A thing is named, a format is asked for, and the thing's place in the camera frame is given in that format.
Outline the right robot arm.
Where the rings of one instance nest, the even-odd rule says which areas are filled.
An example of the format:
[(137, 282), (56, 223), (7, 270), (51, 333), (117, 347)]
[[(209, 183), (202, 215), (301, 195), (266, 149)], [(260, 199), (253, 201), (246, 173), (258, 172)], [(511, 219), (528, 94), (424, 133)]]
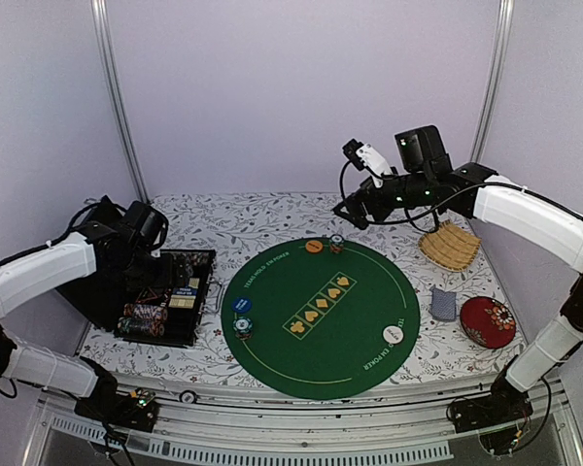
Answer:
[(394, 225), (395, 210), (419, 209), (421, 216), (450, 211), (519, 237), (575, 275), (556, 315), (501, 371), (484, 400), (487, 420), (503, 423), (528, 390), (583, 344), (583, 215), (479, 163), (454, 167), (434, 125), (401, 132), (394, 142), (402, 173), (373, 146), (356, 139), (344, 144), (348, 164), (369, 177), (353, 193), (342, 193), (333, 209), (337, 216), (364, 230)]

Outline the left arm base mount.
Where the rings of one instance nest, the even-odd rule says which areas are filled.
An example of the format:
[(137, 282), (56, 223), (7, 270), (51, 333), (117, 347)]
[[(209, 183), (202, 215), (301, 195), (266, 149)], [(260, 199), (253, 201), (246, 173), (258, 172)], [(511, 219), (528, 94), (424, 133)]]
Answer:
[(118, 382), (112, 375), (100, 377), (91, 394), (76, 402), (75, 414), (110, 426), (152, 433), (159, 413), (154, 394), (142, 388), (120, 394), (117, 389)]

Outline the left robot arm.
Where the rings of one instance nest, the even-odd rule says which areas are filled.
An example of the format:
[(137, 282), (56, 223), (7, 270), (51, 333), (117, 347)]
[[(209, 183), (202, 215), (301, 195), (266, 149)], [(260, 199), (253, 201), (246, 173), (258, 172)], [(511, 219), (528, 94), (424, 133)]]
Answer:
[(105, 421), (124, 414), (116, 379), (99, 364), (65, 351), (69, 313), (95, 320), (121, 310), (128, 292), (168, 276), (157, 250), (169, 221), (151, 205), (128, 208), (108, 197), (81, 208), (58, 237), (0, 260), (0, 379), (85, 398)]

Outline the orange big blind button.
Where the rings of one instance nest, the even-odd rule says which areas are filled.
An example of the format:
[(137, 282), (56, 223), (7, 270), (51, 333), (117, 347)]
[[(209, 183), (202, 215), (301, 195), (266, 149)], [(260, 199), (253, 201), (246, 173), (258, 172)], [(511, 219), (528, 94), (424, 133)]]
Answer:
[(305, 243), (305, 249), (310, 253), (320, 253), (324, 250), (324, 244), (319, 240), (309, 240)]

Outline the blue playing card deck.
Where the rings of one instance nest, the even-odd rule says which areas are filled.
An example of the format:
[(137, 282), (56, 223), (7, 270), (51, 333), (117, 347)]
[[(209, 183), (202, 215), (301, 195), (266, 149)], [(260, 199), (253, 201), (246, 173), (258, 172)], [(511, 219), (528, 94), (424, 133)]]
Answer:
[(455, 321), (457, 317), (457, 294), (453, 291), (442, 290), (436, 286), (430, 289), (430, 293), (430, 315), (439, 321)]

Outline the blue small blind button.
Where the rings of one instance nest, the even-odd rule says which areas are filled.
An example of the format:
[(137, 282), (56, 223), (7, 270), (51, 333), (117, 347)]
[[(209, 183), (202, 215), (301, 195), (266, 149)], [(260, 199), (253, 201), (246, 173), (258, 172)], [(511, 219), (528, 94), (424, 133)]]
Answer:
[(231, 305), (231, 309), (234, 313), (243, 315), (251, 310), (253, 302), (247, 297), (237, 297)]

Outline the white dealer button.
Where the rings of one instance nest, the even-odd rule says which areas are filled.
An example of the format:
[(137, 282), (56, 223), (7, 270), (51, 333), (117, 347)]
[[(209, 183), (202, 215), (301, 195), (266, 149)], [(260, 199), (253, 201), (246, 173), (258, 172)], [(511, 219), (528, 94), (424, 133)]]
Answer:
[(400, 327), (389, 325), (383, 330), (383, 338), (388, 344), (397, 345), (403, 340), (404, 334)]

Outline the stack of poker chips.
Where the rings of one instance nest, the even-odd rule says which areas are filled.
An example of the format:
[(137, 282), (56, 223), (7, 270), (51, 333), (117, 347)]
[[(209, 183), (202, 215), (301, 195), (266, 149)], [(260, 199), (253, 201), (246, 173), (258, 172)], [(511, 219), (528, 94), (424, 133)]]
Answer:
[(253, 321), (246, 317), (240, 316), (232, 322), (235, 337), (239, 340), (248, 340), (253, 335)]
[(333, 234), (329, 237), (329, 249), (332, 253), (341, 253), (345, 248), (345, 240), (339, 234)]

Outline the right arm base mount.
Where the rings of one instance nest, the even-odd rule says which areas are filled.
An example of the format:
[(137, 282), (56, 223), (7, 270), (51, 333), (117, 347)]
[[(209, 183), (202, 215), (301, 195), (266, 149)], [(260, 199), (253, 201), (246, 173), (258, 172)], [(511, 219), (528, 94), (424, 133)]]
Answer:
[(533, 414), (528, 393), (514, 388), (506, 380), (506, 371), (499, 373), (487, 395), (477, 398), (459, 397), (446, 409), (446, 417), (457, 433), (496, 427), (514, 422), (510, 428), (482, 434), (482, 448), (500, 456), (515, 451)]

